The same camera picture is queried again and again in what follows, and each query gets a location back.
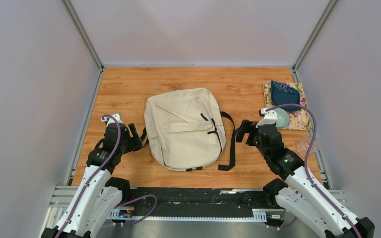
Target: transparent container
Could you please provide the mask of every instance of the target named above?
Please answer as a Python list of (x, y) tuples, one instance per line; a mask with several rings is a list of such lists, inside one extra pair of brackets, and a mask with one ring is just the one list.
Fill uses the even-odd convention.
[[(306, 135), (303, 136), (302, 140), (297, 145), (297, 151), (302, 155), (306, 155), (311, 140), (312, 140), (312, 137), (310, 133), (309, 132), (306, 133)], [(309, 155), (312, 155), (316, 151), (322, 149), (322, 145), (323, 144), (322, 144), (321, 138), (318, 136), (318, 134), (316, 134), (316, 140), (313, 143), (313, 147), (310, 150)]]

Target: canvas bag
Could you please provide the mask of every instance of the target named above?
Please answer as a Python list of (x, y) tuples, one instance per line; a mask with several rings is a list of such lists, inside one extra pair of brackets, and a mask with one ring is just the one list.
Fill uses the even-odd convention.
[(230, 115), (220, 112), (217, 101), (206, 88), (177, 90), (148, 98), (145, 130), (152, 156), (174, 171), (200, 170), (213, 164), (226, 144), (221, 117), (233, 123), (229, 171), (236, 163), (236, 132)]

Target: floral cloth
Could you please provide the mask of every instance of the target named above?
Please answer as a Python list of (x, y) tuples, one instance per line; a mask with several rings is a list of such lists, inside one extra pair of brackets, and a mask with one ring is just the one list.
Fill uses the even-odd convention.
[[(308, 107), (306, 102), (305, 93), (303, 87), (300, 83), (283, 83), (290, 87), (297, 89), (300, 92), (300, 105)], [(265, 97), (265, 106), (270, 108), (274, 106), (271, 100), (271, 81), (264, 83), (263, 94)], [(295, 112), (287, 112), (290, 116), (290, 123), (283, 127), (283, 129), (289, 130), (309, 130), (312, 125), (309, 117), (309, 113), (305, 110), (298, 110)]]

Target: wooden tabletop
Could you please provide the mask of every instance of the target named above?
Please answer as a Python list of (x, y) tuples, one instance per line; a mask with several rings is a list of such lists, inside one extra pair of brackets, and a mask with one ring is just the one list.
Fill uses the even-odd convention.
[[(87, 156), (103, 138), (106, 125), (103, 114), (121, 113), (125, 124), (134, 123), (138, 133), (145, 127), (144, 109), (148, 97), (189, 88), (207, 88), (220, 110), (233, 117), (236, 127), (243, 119), (260, 120), (263, 108), (263, 83), (267, 81), (293, 82), (289, 68), (227, 68), (227, 67), (112, 67), (103, 75), (90, 125), (85, 137), (73, 185), (79, 185)], [(228, 172), (218, 165), (229, 163), (232, 124), (224, 119), (227, 144), (217, 162), (203, 170), (170, 171), (155, 161), (149, 147), (122, 156), (113, 172), (114, 177), (128, 179), (131, 186), (146, 187), (209, 187), (262, 188), (277, 178), (255, 147), (236, 143), (236, 166)], [(297, 151), (297, 144), (307, 131), (280, 130), (285, 146)], [(309, 157), (309, 168), (320, 179), (316, 158)]]

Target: dark blue cloth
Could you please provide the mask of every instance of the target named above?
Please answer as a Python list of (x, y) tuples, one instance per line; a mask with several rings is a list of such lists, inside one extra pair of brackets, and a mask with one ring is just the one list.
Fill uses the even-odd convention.
[[(271, 81), (271, 100), (277, 106), (287, 103), (300, 104), (300, 93), (286, 84)], [(300, 110), (300, 108), (292, 106), (282, 107), (282, 109), (289, 112)]]

